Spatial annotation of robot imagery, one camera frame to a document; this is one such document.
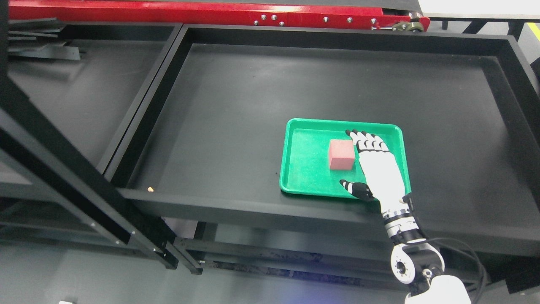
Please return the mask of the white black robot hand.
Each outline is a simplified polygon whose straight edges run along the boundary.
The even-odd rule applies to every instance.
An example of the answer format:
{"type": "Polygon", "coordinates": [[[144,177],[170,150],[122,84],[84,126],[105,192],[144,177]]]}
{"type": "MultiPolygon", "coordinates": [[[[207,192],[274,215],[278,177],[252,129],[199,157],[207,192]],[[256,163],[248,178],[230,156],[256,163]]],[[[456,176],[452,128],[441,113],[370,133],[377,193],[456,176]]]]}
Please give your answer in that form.
{"type": "Polygon", "coordinates": [[[408,212],[403,202],[405,184],[396,157],[387,144],[378,135],[366,131],[346,130],[357,149],[359,165],[365,176],[365,182],[350,182],[345,179],[340,185],[355,198],[372,201],[378,200],[384,219],[408,212]]]}

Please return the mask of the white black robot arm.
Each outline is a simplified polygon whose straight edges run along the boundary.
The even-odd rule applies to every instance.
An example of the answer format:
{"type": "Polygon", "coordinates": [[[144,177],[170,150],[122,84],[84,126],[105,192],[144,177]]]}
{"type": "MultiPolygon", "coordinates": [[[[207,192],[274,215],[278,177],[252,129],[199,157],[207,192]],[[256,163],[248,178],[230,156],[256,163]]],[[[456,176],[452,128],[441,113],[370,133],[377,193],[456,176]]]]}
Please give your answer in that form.
{"type": "Polygon", "coordinates": [[[464,283],[445,273],[440,251],[422,232],[410,206],[382,204],[384,228],[393,250],[390,267],[396,279],[407,286],[405,304],[470,304],[464,283]]]}

